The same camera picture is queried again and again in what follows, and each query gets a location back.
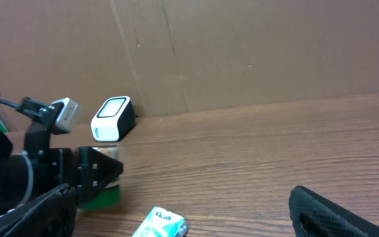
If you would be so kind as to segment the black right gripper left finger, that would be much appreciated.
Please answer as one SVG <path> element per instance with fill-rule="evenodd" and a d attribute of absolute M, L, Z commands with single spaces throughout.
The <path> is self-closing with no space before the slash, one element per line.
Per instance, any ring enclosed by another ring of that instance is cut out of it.
<path fill-rule="evenodd" d="M 61 184 L 0 217 L 0 237 L 72 236 L 77 189 Z"/>

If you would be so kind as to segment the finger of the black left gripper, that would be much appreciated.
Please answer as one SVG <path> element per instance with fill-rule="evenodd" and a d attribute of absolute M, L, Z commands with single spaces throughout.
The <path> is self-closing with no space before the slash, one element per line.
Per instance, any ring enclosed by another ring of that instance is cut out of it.
<path fill-rule="evenodd" d="M 78 203 L 92 201 L 123 173 L 123 163 L 92 147 L 79 147 L 76 154 Z"/>

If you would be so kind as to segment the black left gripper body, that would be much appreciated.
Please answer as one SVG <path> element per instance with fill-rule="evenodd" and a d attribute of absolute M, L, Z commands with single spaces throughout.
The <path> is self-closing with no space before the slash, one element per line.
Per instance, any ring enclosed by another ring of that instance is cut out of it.
<path fill-rule="evenodd" d="M 25 204 L 61 185 L 77 185 L 77 158 L 70 148 L 51 148 L 52 125 L 33 122 L 23 150 L 10 155 L 10 203 Z"/>

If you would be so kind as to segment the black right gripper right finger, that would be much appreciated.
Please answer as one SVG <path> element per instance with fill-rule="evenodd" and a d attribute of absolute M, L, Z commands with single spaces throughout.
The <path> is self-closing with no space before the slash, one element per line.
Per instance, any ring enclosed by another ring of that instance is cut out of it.
<path fill-rule="evenodd" d="M 304 186 L 291 190 L 288 205 L 297 237 L 379 236 L 379 226 Z"/>

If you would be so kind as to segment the jar with dark red lid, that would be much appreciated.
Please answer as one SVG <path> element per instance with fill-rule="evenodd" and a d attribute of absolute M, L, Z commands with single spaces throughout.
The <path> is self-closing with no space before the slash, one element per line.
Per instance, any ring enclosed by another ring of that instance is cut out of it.
<path fill-rule="evenodd" d="M 116 145 L 88 146 L 108 155 L 109 157 L 118 158 L 118 148 Z M 79 209 L 96 210 L 110 207 L 120 200 L 120 176 L 114 179 L 95 199 L 88 203 L 78 203 Z"/>

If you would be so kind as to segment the teal Kleenex tissue pack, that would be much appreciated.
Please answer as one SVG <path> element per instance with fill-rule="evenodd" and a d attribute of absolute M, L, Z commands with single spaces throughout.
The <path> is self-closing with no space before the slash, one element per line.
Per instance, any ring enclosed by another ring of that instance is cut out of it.
<path fill-rule="evenodd" d="M 183 216 L 154 206 L 132 237 L 184 237 L 187 232 Z"/>

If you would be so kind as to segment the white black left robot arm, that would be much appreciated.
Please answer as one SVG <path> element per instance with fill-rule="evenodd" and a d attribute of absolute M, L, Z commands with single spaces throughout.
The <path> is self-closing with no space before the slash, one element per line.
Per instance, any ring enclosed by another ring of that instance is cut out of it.
<path fill-rule="evenodd" d="M 62 184 L 77 190 L 76 204 L 81 207 L 122 174 L 120 161 L 93 147 L 73 150 L 50 146 L 52 135 L 70 131 L 62 122 L 76 113 L 71 101 L 44 104 L 25 97 L 20 103 L 12 103 L 0 98 L 0 104 L 13 107 L 31 120 L 23 149 L 18 153 L 14 153 L 12 142 L 0 130 L 0 215 Z"/>

